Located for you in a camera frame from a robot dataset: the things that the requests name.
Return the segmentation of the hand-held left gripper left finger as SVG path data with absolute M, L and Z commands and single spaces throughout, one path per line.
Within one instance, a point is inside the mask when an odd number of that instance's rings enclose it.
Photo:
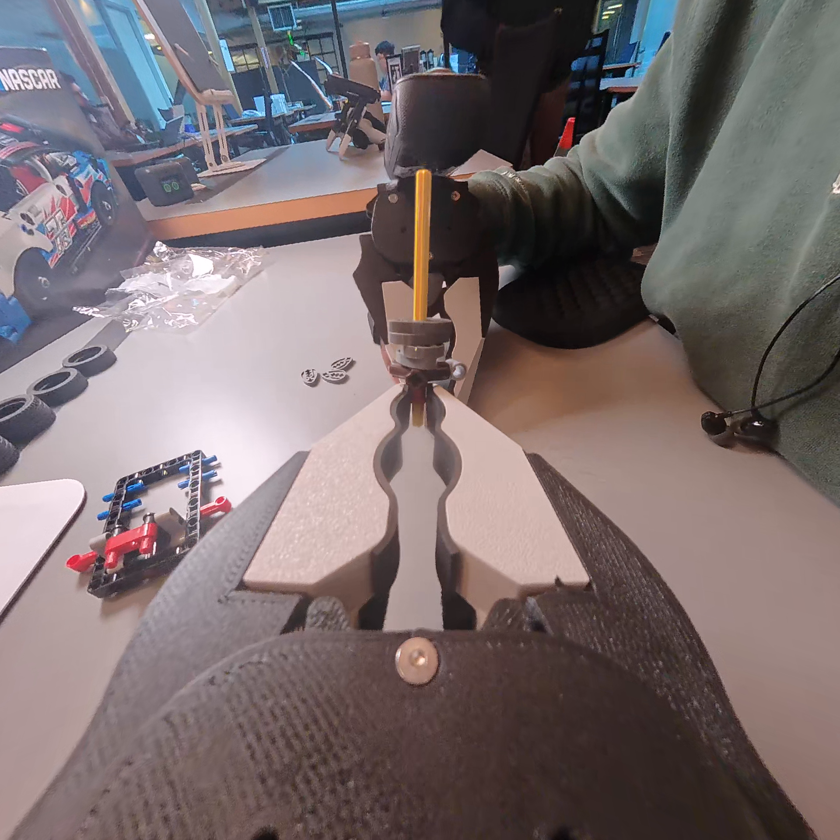
M 382 627 L 400 561 L 392 480 L 410 409 L 394 385 L 308 452 L 245 573 L 254 592 L 337 599 Z

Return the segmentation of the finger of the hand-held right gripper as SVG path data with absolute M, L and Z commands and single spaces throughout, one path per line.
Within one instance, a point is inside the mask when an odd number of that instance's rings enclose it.
M 385 368 L 392 364 L 391 346 L 387 342 L 387 326 L 391 320 L 413 320 L 413 289 L 405 282 L 385 282 L 381 285 L 384 303 L 384 327 L 379 329 L 381 355 Z
M 459 278 L 444 292 L 446 317 L 455 329 L 451 356 L 466 368 L 465 377 L 454 385 L 455 396 L 464 404 L 469 402 L 472 387 L 478 371 L 485 334 L 482 328 L 480 308 L 480 279 Z

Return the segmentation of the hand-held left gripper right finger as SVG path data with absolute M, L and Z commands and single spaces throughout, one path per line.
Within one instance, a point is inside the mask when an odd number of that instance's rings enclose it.
M 445 627 L 480 627 L 493 606 L 591 582 L 522 447 L 446 390 L 427 398 Z

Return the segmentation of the yellow lego axle assembly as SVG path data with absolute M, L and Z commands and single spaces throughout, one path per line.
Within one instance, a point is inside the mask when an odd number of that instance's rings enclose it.
M 452 321 L 428 315 L 433 175 L 428 169 L 420 169 L 414 179 L 412 317 L 389 318 L 387 336 L 393 347 L 394 375 L 407 389 L 411 425 L 422 427 L 427 420 L 430 386 L 462 379 L 466 365 L 453 359 Z

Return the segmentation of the cluster of grey lego discs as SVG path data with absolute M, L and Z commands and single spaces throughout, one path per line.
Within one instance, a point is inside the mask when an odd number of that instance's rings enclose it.
M 349 378 L 349 372 L 355 365 L 355 359 L 351 356 L 343 356 L 334 360 L 322 371 L 314 368 L 304 369 L 301 374 L 301 381 L 308 387 L 316 387 L 323 383 L 338 385 Z

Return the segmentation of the person's right forearm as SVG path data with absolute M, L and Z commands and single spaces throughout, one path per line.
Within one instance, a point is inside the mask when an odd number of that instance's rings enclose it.
M 715 109 L 698 98 L 713 77 L 711 32 L 675 33 L 640 87 L 565 157 L 469 179 L 502 265 L 539 266 L 586 250 L 654 241 L 705 164 Z

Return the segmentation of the black lego set box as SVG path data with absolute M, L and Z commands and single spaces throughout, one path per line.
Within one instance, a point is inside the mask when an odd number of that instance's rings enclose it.
M 1 50 L 1 370 L 82 323 L 151 236 L 45 49 Z

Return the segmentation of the dark background equipment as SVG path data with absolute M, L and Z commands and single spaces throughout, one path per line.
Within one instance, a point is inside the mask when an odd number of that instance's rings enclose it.
M 359 150 L 376 146 L 379 151 L 385 147 L 385 123 L 369 112 L 371 106 L 380 103 L 381 93 L 378 87 L 370 87 L 336 74 L 327 77 L 324 90 L 332 96 L 345 99 L 336 123 L 327 138 L 327 150 L 339 141 L 338 156 L 344 159 L 351 145 Z

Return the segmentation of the black office chair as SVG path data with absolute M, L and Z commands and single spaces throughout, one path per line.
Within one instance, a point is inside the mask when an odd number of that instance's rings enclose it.
M 571 64 L 564 117 L 574 119 L 573 144 L 598 126 L 602 110 L 601 80 L 610 30 L 593 34 L 581 57 Z

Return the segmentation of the orange edged table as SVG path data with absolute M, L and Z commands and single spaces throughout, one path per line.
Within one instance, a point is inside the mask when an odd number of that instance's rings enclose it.
M 206 188 L 187 202 L 154 206 L 145 197 L 134 205 L 159 240 L 234 244 L 278 235 L 293 242 L 362 227 L 367 204 L 386 180 L 375 145 L 351 146 L 344 157 L 322 141 L 243 155 L 258 158 L 264 161 L 247 172 L 205 179 Z

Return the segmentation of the clear plastic bag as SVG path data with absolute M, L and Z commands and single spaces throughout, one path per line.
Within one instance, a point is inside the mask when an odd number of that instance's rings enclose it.
M 121 273 L 97 306 L 75 306 L 90 319 L 108 319 L 126 333 L 193 331 L 265 266 L 266 250 L 177 248 L 155 244 L 142 265 Z

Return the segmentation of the wooden easel stand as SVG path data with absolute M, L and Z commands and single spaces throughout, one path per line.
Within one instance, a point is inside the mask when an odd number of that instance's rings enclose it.
M 143 21 L 161 45 L 178 80 L 194 99 L 198 128 L 203 144 L 205 170 L 201 178 L 250 172 L 265 162 L 232 160 L 228 136 L 223 125 L 223 106 L 233 104 L 235 95 L 223 80 L 215 60 L 209 55 L 186 10 L 179 1 L 135 1 Z

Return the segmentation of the black equipment case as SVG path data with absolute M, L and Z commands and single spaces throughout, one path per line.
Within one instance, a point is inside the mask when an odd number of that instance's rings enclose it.
M 194 198 L 194 186 L 201 185 L 192 161 L 184 156 L 139 166 L 134 173 L 154 207 L 187 202 Z

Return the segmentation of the white book stand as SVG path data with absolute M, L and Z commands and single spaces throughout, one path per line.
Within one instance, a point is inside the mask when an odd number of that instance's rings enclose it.
M 78 514 L 86 499 L 75 479 L 1 487 L 1 613 Z

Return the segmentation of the person's green sweatshirt torso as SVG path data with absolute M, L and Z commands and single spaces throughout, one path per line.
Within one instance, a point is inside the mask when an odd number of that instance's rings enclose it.
M 668 116 L 644 299 L 721 409 L 838 501 L 838 2 L 686 2 L 633 104 Z

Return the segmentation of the black lego frame assembly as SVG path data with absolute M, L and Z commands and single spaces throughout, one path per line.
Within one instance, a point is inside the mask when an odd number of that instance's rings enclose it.
M 101 499 L 100 532 L 66 567 L 103 601 L 173 572 L 233 508 L 217 493 L 218 467 L 196 449 L 119 478 Z

